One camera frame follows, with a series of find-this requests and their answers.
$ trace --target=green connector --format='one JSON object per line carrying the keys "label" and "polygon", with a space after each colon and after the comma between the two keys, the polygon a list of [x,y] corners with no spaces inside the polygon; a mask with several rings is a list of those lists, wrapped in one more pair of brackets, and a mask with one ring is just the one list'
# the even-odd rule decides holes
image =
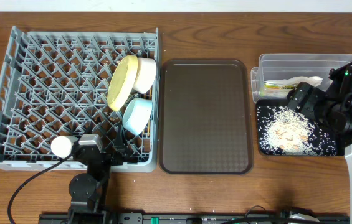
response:
{"label": "green connector", "polygon": [[[231,218],[231,220],[236,220],[236,219],[238,219],[238,218]],[[240,224],[240,223],[236,223],[236,224]]]}
{"label": "green connector", "polygon": [[151,224],[159,224],[159,217],[152,217]]}

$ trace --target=yellow plate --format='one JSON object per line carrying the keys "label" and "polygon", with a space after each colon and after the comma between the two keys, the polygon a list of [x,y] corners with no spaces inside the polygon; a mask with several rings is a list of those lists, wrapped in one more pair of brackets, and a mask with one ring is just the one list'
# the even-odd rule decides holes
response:
{"label": "yellow plate", "polygon": [[113,73],[108,90],[108,106],[118,111],[125,104],[137,75],[138,60],[134,55],[123,58]]}

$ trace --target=white bowl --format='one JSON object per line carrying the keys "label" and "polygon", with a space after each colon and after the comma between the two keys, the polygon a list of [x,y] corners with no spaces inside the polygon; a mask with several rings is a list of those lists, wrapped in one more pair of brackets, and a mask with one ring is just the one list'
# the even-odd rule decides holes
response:
{"label": "white bowl", "polygon": [[150,90],[156,76],[156,62],[150,58],[138,58],[137,76],[133,89],[144,94]]}
{"label": "white bowl", "polygon": [[143,132],[152,112],[152,101],[135,98],[132,100],[123,115],[123,127],[134,135]]}

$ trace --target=black tray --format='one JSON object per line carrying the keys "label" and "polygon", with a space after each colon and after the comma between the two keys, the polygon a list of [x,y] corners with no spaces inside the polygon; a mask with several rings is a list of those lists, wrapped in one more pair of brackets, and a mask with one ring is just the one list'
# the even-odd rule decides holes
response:
{"label": "black tray", "polygon": [[170,174],[253,166],[247,75],[238,60],[171,60],[161,76],[159,163]]}
{"label": "black tray", "polygon": [[[267,114],[267,113],[271,113],[272,110],[269,107],[281,107],[281,106],[287,106],[288,105],[288,100],[273,100],[273,99],[266,99],[266,100],[259,100],[256,102],[256,115],[257,112],[259,111],[259,108],[261,110],[260,114]],[[260,141],[260,138],[262,138],[264,136],[264,124],[261,122],[264,119],[264,117],[261,116],[257,116],[257,140],[258,142]],[[310,122],[312,124],[315,124],[317,126],[317,128],[314,130],[313,134],[320,136],[319,132],[320,132],[320,127],[316,124],[316,122],[311,121]],[[314,152],[317,152],[317,155],[313,155],[313,154],[306,154],[306,153],[301,153],[301,154],[294,154],[291,156],[342,156],[343,152],[340,151],[340,147],[338,146],[338,141],[335,138],[335,135],[332,131],[330,131],[329,129],[326,129],[324,127],[321,127],[322,132],[323,133],[327,133],[329,135],[329,139],[330,141],[326,141],[326,143],[328,142],[329,144],[322,144],[322,148],[320,150],[314,150]],[[314,146],[318,146],[320,141],[323,140],[322,138],[318,138],[316,140],[311,140],[310,143],[312,143]],[[328,146],[335,146],[335,150],[327,150]],[[274,151],[266,151],[260,144],[259,144],[259,150],[262,154],[265,155],[283,155],[282,154],[282,149],[277,149]]]}

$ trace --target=white wall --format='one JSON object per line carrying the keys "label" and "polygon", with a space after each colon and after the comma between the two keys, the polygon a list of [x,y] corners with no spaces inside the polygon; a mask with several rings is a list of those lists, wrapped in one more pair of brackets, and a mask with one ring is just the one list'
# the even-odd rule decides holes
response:
{"label": "white wall", "polygon": [[352,12],[352,0],[0,0],[0,11]]}

